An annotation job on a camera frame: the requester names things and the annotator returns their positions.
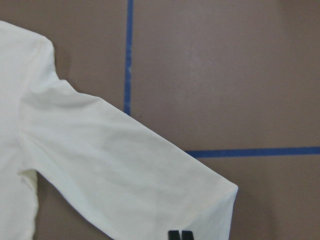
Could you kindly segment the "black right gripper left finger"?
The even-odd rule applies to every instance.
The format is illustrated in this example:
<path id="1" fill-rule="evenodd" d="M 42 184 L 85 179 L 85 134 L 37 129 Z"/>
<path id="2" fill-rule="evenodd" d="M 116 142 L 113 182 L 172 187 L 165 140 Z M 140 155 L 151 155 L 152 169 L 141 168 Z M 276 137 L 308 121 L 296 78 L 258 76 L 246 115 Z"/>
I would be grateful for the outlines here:
<path id="1" fill-rule="evenodd" d="M 169 230 L 168 231 L 168 240 L 179 240 L 179 231 L 178 230 Z"/>

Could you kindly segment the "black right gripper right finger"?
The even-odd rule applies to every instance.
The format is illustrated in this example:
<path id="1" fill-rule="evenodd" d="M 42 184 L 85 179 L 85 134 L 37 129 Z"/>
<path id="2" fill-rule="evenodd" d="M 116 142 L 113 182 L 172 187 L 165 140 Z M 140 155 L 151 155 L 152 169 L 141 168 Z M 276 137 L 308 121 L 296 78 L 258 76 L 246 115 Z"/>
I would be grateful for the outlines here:
<path id="1" fill-rule="evenodd" d="M 182 240 L 194 240 L 193 232 L 190 230 L 183 230 L 181 232 L 181 239 Z"/>

